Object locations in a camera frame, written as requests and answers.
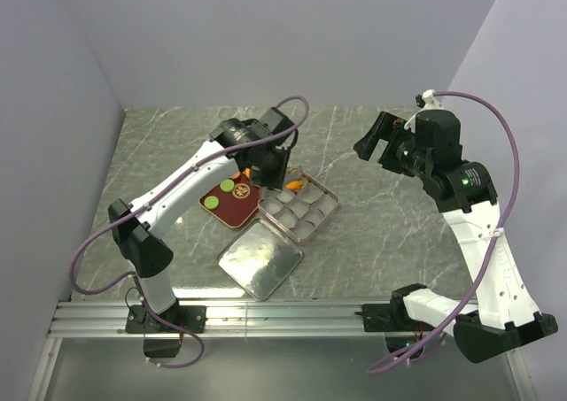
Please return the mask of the orange fish cookie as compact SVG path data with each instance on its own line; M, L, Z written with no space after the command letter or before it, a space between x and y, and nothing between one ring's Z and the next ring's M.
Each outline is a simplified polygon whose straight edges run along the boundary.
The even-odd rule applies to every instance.
M299 192L306 185L307 185L307 180L301 179L301 180L289 181L288 183L285 184L284 187L292 192Z

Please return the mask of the grey metal tongs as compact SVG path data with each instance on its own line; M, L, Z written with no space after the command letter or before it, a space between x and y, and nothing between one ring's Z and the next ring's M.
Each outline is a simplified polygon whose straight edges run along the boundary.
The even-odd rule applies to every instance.
M275 191L283 191L284 189L286 189L284 186L286 183L288 183L289 181L295 181L295 180L301 180L301 179L305 179L307 180L307 177L305 176L303 169L300 166L296 166L296 167L288 167L283 180L281 183L276 184L274 187L269 187L269 190L275 190Z

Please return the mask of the green round cookie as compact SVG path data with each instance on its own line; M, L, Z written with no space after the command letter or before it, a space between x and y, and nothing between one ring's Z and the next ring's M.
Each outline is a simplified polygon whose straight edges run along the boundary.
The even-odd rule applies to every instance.
M207 210L213 211L220 205L220 199L217 196L207 196L203 201L203 205Z
M224 180L220 183L219 187L222 192L231 193L236 186L236 183L232 179Z

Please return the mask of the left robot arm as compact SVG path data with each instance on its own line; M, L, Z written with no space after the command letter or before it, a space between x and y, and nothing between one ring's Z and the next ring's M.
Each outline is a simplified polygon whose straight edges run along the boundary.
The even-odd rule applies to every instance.
M281 133L293 122L271 108L260 119L223 121L211 132L197 152L162 183L130 203L117 199L108 207L115 222L139 209L135 218L112 230L122 257L129 261L143 296L150 306L146 319L159 332L181 323L181 313L170 277L174 253L163 241L166 232L186 210L209 190L246 168L254 184L269 189L283 186L291 150L283 137L226 153L232 146L255 142Z

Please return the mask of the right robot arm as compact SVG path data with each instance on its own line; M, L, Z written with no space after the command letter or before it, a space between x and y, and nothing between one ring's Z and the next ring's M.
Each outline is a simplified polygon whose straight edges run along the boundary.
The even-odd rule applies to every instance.
M462 159L460 134L461 122L448 110L422 109L409 120L380 112L353 149L369 160L384 140L383 169L420 179L457 240L477 301L457 302L415 283L392 292L387 323L438 328L478 364L555 334L558 323L525 287L504 235L509 211L501 210L486 167Z

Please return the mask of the red lacquer tray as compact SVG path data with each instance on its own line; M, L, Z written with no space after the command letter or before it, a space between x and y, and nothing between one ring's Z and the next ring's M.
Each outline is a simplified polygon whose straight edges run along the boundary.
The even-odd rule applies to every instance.
M244 226L257 212L260 202L260 187L252 184L250 177L247 178L243 174L233 181L236 186L231 193L222 192L219 183L199 199L199 204L207 210L203 205L205 198L217 196L220 199L219 207L213 211L207 211L225 226L237 229Z

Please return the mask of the pink cookie tin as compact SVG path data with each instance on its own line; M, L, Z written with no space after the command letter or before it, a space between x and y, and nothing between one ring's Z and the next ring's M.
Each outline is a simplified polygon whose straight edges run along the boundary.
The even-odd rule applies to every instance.
M338 209L338 196L303 170L307 185L297 193L260 190L259 214L292 242L302 245L323 229Z

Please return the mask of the silver tin lid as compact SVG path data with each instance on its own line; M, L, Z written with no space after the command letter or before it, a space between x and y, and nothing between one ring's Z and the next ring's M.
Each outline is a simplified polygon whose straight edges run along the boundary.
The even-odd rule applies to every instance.
M303 250L262 218L252 220L218 255L218 265L241 289L265 301L304 257Z

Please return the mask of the aluminium front rail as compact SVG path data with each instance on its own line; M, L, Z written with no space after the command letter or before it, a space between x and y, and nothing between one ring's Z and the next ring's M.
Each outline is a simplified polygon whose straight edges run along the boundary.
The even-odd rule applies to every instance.
M211 338L254 337L347 337L412 336L429 333L425 324L387 327L367 332L370 318L362 313L366 304L388 306L386 298L293 298L253 302L248 299L189 299L183 306L205 307L205 325L198 336ZM120 302L64 302L58 304L48 330L49 338L163 338L175 339L179 333L130 333L129 308Z

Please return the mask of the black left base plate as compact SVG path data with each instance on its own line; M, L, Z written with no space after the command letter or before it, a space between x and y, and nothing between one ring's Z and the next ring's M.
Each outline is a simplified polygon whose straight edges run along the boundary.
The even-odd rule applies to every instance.
M165 312L156 320L142 305L129 307L125 325L127 334L174 333L175 328L164 324L167 321L176 327L186 328L195 334L204 332L206 323L206 307L204 305L181 305L173 312Z

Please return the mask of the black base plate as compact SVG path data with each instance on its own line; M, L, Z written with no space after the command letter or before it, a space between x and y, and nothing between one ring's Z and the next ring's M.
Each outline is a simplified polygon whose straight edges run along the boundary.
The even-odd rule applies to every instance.
M366 333L433 330L433 326L429 324L411 320L410 318L398 318L389 304L363 304L361 309L354 314L361 317L363 329Z
M164 324L167 321L176 327L186 328L195 334L204 332L206 323L206 307L204 305L181 305L173 312L165 312L156 320L142 305L129 307L125 325L127 334L174 333L175 328Z

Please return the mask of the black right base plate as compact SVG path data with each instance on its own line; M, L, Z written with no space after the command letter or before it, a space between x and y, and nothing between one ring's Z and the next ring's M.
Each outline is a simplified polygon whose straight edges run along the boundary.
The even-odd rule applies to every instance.
M363 329L366 333L433 330L433 326L429 324L411 320L410 318L398 318L389 304L363 304L361 309L354 314L361 317Z

